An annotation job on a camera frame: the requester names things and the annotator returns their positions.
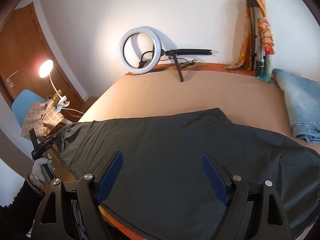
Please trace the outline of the left gloved hand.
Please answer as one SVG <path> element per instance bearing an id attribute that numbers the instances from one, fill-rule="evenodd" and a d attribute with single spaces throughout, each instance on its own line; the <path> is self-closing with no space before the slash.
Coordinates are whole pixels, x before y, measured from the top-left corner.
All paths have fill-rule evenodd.
<path id="1" fill-rule="evenodd" d="M 47 154 L 46 157 L 34 161 L 29 178 L 35 185 L 40 187 L 44 182 L 50 182 L 48 172 L 45 170 L 44 165 L 47 165 L 50 171 L 54 173 L 55 168 L 53 167 L 52 158 L 53 156 L 51 154 Z"/>

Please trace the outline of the left dark sleeved forearm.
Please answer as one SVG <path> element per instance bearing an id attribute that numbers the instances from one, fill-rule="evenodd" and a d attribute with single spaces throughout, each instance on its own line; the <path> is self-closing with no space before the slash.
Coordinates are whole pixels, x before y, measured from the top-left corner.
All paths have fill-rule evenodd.
<path id="1" fill-rule="evenodd" d="M 1 206 L 1 239 L 28 239 L 44 191 L 27 176 L 9 205 Z"/>

